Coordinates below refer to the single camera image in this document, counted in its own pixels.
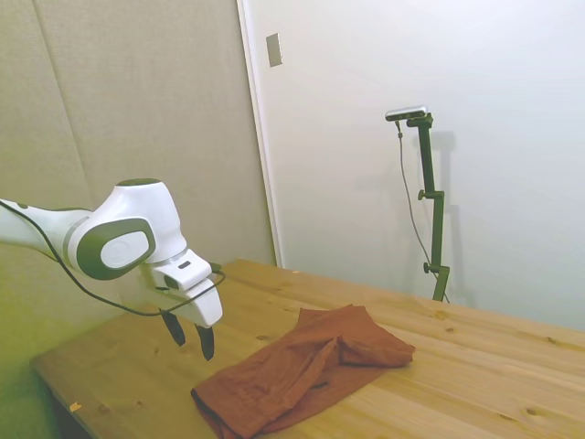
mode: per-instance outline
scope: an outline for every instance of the towel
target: towel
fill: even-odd
[[[376,325],[363,306],[301,309],[293,330],[198,384],[191,395],[222,439],[247,439],[303,421],[341,401],[415,348]]]

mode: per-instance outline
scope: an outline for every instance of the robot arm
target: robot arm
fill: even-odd
[[[33,220],[48,236],[60,259],[93,279],[108,281],[139,267],[148,288],[148,302],[168,309],[162,313],[175,341],[184,343],[176,316],[197,326],[202,348],[213,356],[210,327],[222,316],[218,291],[207,278],[211,266],[186,245],[175,203],[165,184],[154,179],[119,183],[105,202],[85,209],[47,210],[0,200],[0,242],[26,246],[55,259]]]

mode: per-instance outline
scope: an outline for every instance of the table top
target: table top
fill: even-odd
[[[56,397],[99,438],[213,438],[189,391],[293,328],[300,307],[365,305],[416,346],[391,369],[279,438],[585,437],[585,333],[236,261],[207,362],[194,325],[178,347],[159,317],[124,315],[36,358]]]

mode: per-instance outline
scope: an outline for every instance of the beige wall panel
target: beige wall panel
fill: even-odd
[[[195,252],[273,262],[236,2],[38,3],[94,199],[159,178]]]
[[[89,207],[90,192],[31,2],[1,3],[0,41],[0,198],[47,208]],[[119,299],[103,284],[88,284]],[[113,314],[46,256],[0,244],[1,437],[55,434],[28,362]]]

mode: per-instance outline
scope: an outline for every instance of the black cable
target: black cable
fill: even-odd
[[[185,305],[190,304],[195,299],[197,299],[198,297],[200,297],[203,294],[207,293],[208,291],[212,290],[213,288],[217,287],[219,284],[221,284],[223,281],[226,280],[226,275],[221,270],[216,270],[213,273],[220,275],[221,276],[221,279],[218,282],[216,282],[213,285],[211,285],[209,288],[206,288],[205,290],[203,290],[201,293],[199,293],[195,297],[191,297],[190,299],[187,299],[187,300],[185,300],[184,302],[181,302],[178,305],[171,306],[170,308],[161,310],[158,313],[144,313],[142,311],[138,311],[137,309],[132,309],[132,308],[129,308],[128,306],[124,306],[124,305],[121,305],[121,304],[117,304],[115,302],[112,302],[111,300],[105,299],[105,298],[103,298],[103,297],[101,297],[101,296],[99,296],[97,294],[92,293],[85,286],[83,286],[83,284],[77,279],[77,277],[75,277],[75,275],[71,272],[71,270],[68,268],[68,266],[63,262],[63,260],[61,259],[61,257],[57,253],[57,251],[55,250],[55,247],[53,247],[53,244],[51,243],[51,241],[48,238],[48,236],[45,233],[45,231],[33,219],[29,218],[27,215],[25,215],[24,213],[20,212],[19,210],[14,209],[11,206],[8,206],[4,201],[1,201],[0,200],[0,206],[4,207],[7,210],[10,210],[11,212],[15,213],[19,217],[24,218],[26,221],[28,221],[30,224],[32,224],[32,226],[35,229],[37,229],[37,231],[41,234],[41,236],[43,237],[43,239],[47,243],[47,246],[51,250],[51,253],[53,253],[53,256],[55,257],[55,260],[58,262],[58,264],[61,266],[61,268],[65,271],[65,273],[67,273],[67,275],[73,281],[73,283],[75,285],[77,285],[79,287],[79,289],[83,293],[87,294],[89,297],[92,297],[92,298],[94,298],[96,300],[99,300],[100,302],[103,302],[104,304],[111,305],[111,306],[115,306],[116,308],[123,309],[124,311],[127,311],[127,312],[132,313],[132,314],[136,314],[138,316],[155,317],[155,316],[161,316],[164,313],[173,312],[176,309],[180,308],[181,306],[185,306]]]
[[[402,146],[402,137],[404,134],[402,134],[402,130],[400,129],[400,122],[399,121],[396,121],[396,127],[399,129],[400,171],[402,172],[402,181],[404,182],[404,188],[406,189],[406,200],[409,202],[410,222],[412,222],[412,227],[414,228],[414,232],[417,235],[417,240],[419,240],[420,247],[422,248],[422,251],[424,252],[424,256],[427,259],[427,264],[431,265],[431,259],[429,258],[429,254],[427,253],[427,249],[424,247],[424,244],[422,243],[422,239],[420,238],[419,229],[417,228],[417,224],[416,224],[416,222],[414,222],[414,214],[412,213],[412,202],[410,201],[409,184],[406,181],[406,174],[404,173],[404,158],[403,158],[403,151],[402,151],[404,149]],[[432,275],[435,276],[436,280],[439,279],[439,276],[437,276],[437,273],[432,273]],[[445,300],[447,301],[448,304],[451,303],[451,301],[449,300],[449,297],[447,296],[447,293],[445,293]]]

